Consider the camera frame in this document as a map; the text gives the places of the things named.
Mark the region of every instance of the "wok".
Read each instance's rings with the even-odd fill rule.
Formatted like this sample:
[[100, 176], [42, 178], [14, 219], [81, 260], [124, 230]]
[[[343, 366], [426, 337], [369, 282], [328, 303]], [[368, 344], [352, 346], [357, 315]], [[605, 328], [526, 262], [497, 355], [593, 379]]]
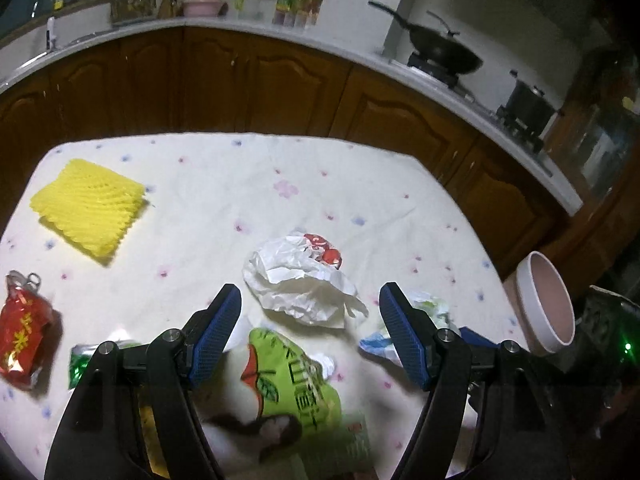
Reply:
[[427, 11], [429, 15], [440, 20], [447, 27], [446, 35], [432, 28], [408, 22], [391, 7], [374, 0], [369, 0], [369, 5], [388, 12], [402, 28], [409, 31], [411, 43], [421, 58], [432, 60], [452, 74], [468, 74], [478, 70], [482, 65], [482, 59], [456, 40], [455, 36], [459, 32], [453, 32], [449, 25], [433, 12]]

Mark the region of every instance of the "green leaf graphic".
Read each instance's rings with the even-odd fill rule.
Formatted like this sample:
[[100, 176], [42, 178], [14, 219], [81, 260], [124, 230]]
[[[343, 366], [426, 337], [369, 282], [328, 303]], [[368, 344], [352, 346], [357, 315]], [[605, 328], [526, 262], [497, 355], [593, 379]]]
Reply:
[[278, 389], [276, 385], [265, 377], [258, 377], [258, 383], [256, 384], [261, 396], [271, 402], [278, 402]]

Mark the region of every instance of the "gas stove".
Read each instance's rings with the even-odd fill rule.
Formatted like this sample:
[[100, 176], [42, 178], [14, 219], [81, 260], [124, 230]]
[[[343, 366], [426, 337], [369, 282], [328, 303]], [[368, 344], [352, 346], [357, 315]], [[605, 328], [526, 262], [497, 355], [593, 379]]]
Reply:
[[[418, 59], [418, 62], [421, 61], [418, 56], [414, 57], [414, 60], [416, 58]], [[547, 168], [540, 159], [540, 144], [537, 143], [537, 145], [534, 145], [534, 143], [530, 141], [529, 136], [524, 134], [526, 127], [523, 128], [522, 124], [519, 124], [517, 120], [507, 116], [507, 114], [503, 113], [503, 110], [501, 109], [498, 109], [497, 112], [489, 110], [489, 108], [485, 107], [476, 99], [471, 91], [460, 83], [457, 77], [455, 85], [450, 86], [449, 82], [451, 81], [444, 82], [442, 79], [436, 77], [432, 70], [429, 70], [428, 72], [423, 70], [423, 68], [431, 69], [433, 64], [429, 64], [429, 66], [427, 66], [424, 63], [419, 62], [418, 65], [412, 65], [411, 57], [406, 65], [396, 61], [395, 59], [391, 59], [389, 63], [395, 67], [412, 72], [420, 78], [428, 81], [431, 85], [440, 88], [444, 92], [452, 92], [464, 99], [465, 103], [471, 110], [475, 111], [479, 116], [491, 123], [505, 136], [513, 139], [517, 145], [529, 153], [532, 160], [535, 161], [535, 163], [537, 163], [548, 176], [552, 176], [552, 171], [549, 170], [549, 168]]]
[[440, 66], [437, 63], [434, 63], [432, 60], [423, 58], [417, 52], [414, 52], [411, 54], [411, 56], [409, 56], [407, 66], [415, 67], [418, 70], [421, 70], [425, 74], [436, 78], [438, 81], [443, 82], [451, 89], [458, 86], [457, 74], [452, 74], [444, 67]]

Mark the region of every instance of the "white tablecloth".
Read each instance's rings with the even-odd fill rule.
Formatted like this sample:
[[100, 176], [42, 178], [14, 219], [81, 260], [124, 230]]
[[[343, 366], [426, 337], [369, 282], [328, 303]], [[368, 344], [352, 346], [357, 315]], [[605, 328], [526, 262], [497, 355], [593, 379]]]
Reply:
[[[72, 158], [146, 185], [149, 206], [109, 267], [47, 230], [29, 208], [31, 196]], [[261, 242], [292, 230], [319, 234], [341, 251], [342, 270], [370, 316], [348, 320], [346, 330], [294, 322], [278, 329], [308, 353], [330, 349], [337, 363], [332, 383], [343, 410], [366, 416], [381, 480], [398, 464], [424, 403], [424, 394], [401, 369], [367, 359], [356, 348], [361, 337], [383, 325], [377, 296], [384, 283], [444, 298], [458, 326], [496, 342], [526, 344], [473, 229], [410, 156], [333, 139], [255, 134], [63, 144], [38, 165], [0, 243], [0, 273], [38, 273], [41, 293], [63, 323], [45, 396], [34, 398], [0, 382], [0, 431], [18, 458], [38, 478], [44, 476], [70, 396], [73, 345], [99, 343], [117, 329], [149, 342], [167, 328], [182, 327], [224, 283], [240, 288], [242, 312], [258, 325], [264, 314], [242, 280], [242, 265]], [[465, 425], [473, 426], [467, 411]], [[464, 461], [456, 458], [450, 472]]]

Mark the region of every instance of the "crumpled plastic bag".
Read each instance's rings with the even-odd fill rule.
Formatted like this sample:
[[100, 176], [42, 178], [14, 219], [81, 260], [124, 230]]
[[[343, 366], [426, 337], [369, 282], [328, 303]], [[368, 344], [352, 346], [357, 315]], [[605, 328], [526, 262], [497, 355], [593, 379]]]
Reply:
[[[455, 326], [449, 314], [449, 305], [446, 301], [432, 296], [428, 292], [409, 291], [406, 298], [412, 307], [418, 308], [429, 314], [429, 318], [433, 321], [436, 328], [450, 328], [456, 334], [460, 335], [460, 330]], [[402, 366], [396, 347], [391, 341], [386, 326], [379, 332], [374, 332], [370, 336], [361, 339], [359, 346], [362, 350], [369, 354], [377, 355], [391, 362]]]
[[293, 232], [268, 240], [249, 256], [242, 275], [264, 309], [306, 325], [344, 328], [345, 311], [368, 315], [358, 291], [339, 270], [340, 253], [324, 238]]

